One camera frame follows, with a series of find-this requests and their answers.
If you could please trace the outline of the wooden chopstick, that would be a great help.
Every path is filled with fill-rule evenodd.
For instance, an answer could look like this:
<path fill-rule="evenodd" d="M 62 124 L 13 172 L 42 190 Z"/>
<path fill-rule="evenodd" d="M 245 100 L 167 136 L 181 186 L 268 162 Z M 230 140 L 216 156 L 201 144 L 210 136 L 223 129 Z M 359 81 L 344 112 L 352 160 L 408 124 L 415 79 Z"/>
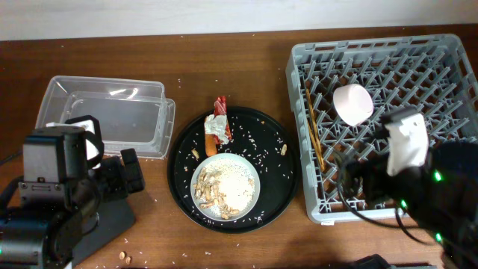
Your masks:
<path fill-rule="evenodd" d="M 320 171 L 323 172 L 325 170 L 325 164 L 324 164 L 320 144 L 317 142 L 317 139 L 314 135 L 314 132 L 312 131 L 310 123 L 307 123 L 307 126 L 308 126 L 308 132 L 309 132 L 310 140 L 311 140 L 312 146 L 314 147 L 314 151 L 315 151 L 316 156 L 317 156 L 317 161 L 318 161 L 318 164 L 319 164 L 319 167 L 320 167 Z"/>
<path fill-rule="evenodd" d="M 310 95 L 309 89 L 305 89 L 305 96 L 306 96 L 306 99 L 307 99 L 307 105 L 308 105 L 308 110 L 309 110 L 309 123 L 310 123 L 312 131 L 314 132 L 314 135 L 317 139 L 317 142 L 320 144 L 320 139 L 318 137 L 318 128 L 317 128 L 317 124 L 315 122 L 314 109 L 312 107 L 311 95 Z"/>

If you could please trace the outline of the pile of rice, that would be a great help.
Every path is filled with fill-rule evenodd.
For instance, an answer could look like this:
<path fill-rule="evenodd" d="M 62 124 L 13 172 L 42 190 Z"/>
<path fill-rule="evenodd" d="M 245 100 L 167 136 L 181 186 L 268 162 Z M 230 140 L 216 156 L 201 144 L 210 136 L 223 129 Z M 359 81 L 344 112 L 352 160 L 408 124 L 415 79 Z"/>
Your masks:
<path fill-rule="evenodd" d="M 219 172 L 220 191 L 226 195 L 226 203 L 239 210 L 246 210 L 255 193 L 255 180 L 249 168 L 237 161 L 222 158 L 204 166 L 212 172 Z"/>

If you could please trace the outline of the grey plate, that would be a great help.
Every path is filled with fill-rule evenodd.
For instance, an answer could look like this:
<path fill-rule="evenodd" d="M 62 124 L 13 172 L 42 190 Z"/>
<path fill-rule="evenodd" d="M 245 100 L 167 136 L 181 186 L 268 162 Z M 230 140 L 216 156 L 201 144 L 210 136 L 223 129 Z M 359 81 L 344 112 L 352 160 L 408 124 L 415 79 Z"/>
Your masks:
<path fill-rule="evenodd" d="M 219 153 L 206 158 L 190 182 L 193 207 L 210 222 L 234 222 L 245 217 L 258 202 L 258 172 L 244 157 Z"/>

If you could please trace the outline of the white tissue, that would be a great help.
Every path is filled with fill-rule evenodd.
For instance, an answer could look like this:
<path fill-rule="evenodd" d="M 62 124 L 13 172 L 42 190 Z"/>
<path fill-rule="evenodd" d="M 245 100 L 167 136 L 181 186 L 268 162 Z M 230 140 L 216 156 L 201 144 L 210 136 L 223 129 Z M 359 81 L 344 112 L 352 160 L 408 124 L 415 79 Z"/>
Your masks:
<path fill-rule="evenodd" d="M 207 135 L 216 135 L 220 144 L 227 144 L 229 137 L 226 134 L 227 116 L 210 114 L 205 118 L 205 133 Z"/>

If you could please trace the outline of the orange carrot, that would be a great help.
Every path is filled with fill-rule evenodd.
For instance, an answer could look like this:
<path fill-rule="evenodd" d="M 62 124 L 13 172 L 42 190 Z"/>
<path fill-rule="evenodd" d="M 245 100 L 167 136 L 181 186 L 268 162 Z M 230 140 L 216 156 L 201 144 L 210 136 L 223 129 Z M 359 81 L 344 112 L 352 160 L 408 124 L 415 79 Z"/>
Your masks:
<path fill-rule="evenodd" d="M 205 118 L 204 129 L 205 129 L 205 152 L 208 157 L 217 154 L 217 145 L 214 139 L 214 135 L 211 133 L 210 121 L 214 118 L 214 115 L 208 115 Z"/>

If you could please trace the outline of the pile of peanut shells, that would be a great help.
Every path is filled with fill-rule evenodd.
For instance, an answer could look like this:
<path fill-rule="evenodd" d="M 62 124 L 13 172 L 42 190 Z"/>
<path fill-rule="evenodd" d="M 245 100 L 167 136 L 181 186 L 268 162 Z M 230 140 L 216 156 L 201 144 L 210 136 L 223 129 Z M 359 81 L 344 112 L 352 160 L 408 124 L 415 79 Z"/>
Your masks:
<path fill-rule="evenodd" d="M 239 215 L 239 210 L 226 203 L 226 195 L 220 191 L 220 173 L 203 167 L 193 184 L 194 199 L 201 209 L 207 209 L 214 217 L 230 220 Z"/>

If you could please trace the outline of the red snack wrapper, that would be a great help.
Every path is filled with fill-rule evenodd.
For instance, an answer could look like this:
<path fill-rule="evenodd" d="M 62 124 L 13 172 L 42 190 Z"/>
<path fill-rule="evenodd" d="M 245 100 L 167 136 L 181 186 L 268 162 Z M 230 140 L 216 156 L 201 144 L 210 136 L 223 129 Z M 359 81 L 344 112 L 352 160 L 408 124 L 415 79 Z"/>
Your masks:
<path fill-rule="evenodd" d="M 214 102 L 214 115 L 222 115 L 227 117 L 227 107 L 226 107 L 226 97 L 225 96 L 218 96 L 216 101 Z M 229 128 L 229 120 L 226 119 L 226 127 L 225 127 L 225 135 L 226 138 L 222 139 L 219 138 L 218 135 L 214 135 L 214 141 L 216 145 L 223 145 L 227 144 L 229 141 L 232 140 L 232 133 Z"/>

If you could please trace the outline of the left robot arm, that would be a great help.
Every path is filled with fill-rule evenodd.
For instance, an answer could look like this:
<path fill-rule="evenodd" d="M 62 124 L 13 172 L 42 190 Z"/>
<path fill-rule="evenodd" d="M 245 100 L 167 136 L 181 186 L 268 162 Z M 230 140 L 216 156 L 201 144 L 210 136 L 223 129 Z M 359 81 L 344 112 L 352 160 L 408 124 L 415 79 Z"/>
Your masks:
<path fill-rule="evenodd" d="M 146 186 L 137 153 L 104 154 L 90 115 L 26 137 L 24 173 L 1 193 L 2 268 L 73 268 L 133 226 L 126 199 Z"/>

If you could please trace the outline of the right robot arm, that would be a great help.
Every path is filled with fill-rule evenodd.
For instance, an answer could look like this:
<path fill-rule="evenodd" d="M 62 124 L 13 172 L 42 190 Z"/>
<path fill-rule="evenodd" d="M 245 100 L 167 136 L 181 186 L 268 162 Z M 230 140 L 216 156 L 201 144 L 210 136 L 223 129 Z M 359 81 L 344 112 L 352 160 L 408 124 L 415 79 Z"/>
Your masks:
<path fill-rule="evenodd" d="M 429 149 L 424 165 L 406 168 L 396 176 L 386 173 L 388 154 L 365 162 L 341 152 L 333 157 L 342 202 L 358 194 L 371 206 L 392 200 L 443 247 L 446 266 L 477 267 L 475 143 L 442 143 Z"/>

